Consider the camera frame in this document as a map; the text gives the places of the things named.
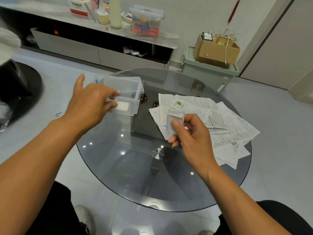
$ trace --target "forearm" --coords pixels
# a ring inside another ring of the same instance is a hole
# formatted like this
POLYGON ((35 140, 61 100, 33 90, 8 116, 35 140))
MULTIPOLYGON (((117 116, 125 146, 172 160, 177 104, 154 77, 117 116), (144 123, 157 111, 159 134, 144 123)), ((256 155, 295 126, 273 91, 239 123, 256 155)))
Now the forearm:
POLYGON ((26 233, 79 137, 75 127, 60 118, 0 165, 1 234, 26 233))
POLYGON ((234 235, 290 235, 246 194, 220 167, 210 168, 204 180, 234 235))

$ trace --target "black pants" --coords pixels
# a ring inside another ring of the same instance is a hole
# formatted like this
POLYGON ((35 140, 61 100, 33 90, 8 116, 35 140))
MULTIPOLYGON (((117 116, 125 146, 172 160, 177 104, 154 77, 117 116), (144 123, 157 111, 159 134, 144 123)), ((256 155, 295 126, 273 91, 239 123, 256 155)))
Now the black pants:
MULTIPOLYGON (((257 203, 292 235, 313 234, 310 225, 286 205, 271 200, 257 203)), ((221 225, 215 234, 231 235, 223 215, 220 215, 219 219, 221 225)), ((53 184, 45 204, 26 234, 86 235, 72 205, 71 191, 67 187, 58 182, 53 184)))

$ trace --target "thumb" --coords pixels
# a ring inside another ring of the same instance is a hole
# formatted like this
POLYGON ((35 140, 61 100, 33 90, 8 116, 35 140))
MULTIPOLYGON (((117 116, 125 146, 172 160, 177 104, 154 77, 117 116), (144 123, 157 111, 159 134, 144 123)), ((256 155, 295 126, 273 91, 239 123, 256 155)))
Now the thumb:
POLYGON ((118 103, 115 102, 115 101, 112 101, 112 102, 105 102, 104 103, 104 106, 103 106, 103 110, 105 112, 107 112, 108 110, 112 109, 112 108, 115 108, 118 106, 118 103))
POLYGON ((178 135, 180 141, 182 142, 182 144, 184 144, 190 140, 194 140, 190 136, 189 132, 185 129, 184 125, 180 121, 173 120, 171 122, 171 124, 172 124, 174 130, 177 132, 177 135, 178 135))
POLYGON ((80 74, 80 76, 77 78, 75 82, 73 94, 78 93, 83 89, 84 80, 85 80, 85 75, 82 73, 80 74))

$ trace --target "hand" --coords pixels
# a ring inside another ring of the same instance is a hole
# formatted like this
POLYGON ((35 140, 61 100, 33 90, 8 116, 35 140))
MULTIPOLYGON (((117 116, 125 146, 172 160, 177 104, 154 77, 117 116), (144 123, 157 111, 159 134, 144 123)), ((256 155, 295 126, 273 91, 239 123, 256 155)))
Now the hand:
POLYGON ((212 167, 218 167, 213 155, 210 132, 196 114, 186 114, 184 125, 172 121, 172 126, 178 135, 173 135, 168 142, 177 147, 180 142, 185 157, 203 179, 212 167))
POLYGON ((62 116, 81 133, 99 124, 108 110, 117 107, 115 101, 106 102, 107 98, 113 100, 115 96, 120 96, 117 90, 101 84, 91 83, 83 88, 84 79, 83 73, 77 78, 72 99, 62 116))

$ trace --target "red stick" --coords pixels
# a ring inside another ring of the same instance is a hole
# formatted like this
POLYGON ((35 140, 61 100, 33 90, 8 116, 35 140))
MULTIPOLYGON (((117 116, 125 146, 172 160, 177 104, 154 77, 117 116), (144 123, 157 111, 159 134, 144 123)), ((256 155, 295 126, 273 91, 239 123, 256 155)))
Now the red stick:
POLYGON ((228 19, 228 22, 227 22, 228 24, 232 21, 233 16, 234 16, 234 14, 235 14, 235 12, 236 12, 236 10, 237 10, 237 7, 238 7, 238 5, 239 5, 239 2, 240 2, 240 0, 237 1, 236 5, 235 5, 235 7, 234 7, 234 9, 233 9, 233 12, 232 12, 232 14, 230 15, 230 17, 229 17, 229 19, 228 19))

